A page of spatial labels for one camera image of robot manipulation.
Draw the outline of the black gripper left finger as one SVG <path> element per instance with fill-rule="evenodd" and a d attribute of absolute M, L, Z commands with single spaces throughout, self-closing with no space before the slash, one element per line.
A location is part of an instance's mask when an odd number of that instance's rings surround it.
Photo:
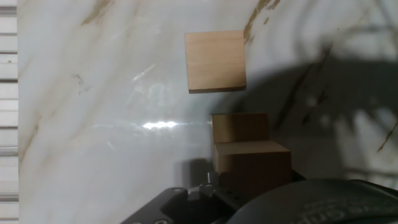
<path fill-rule="evenodd" d="M 165 189 L 122 224 L 226 223 L 248 202 L 240 192 L 222 188 L 217 172 L 209 172 L 207 182 L 194 189 Z"/>

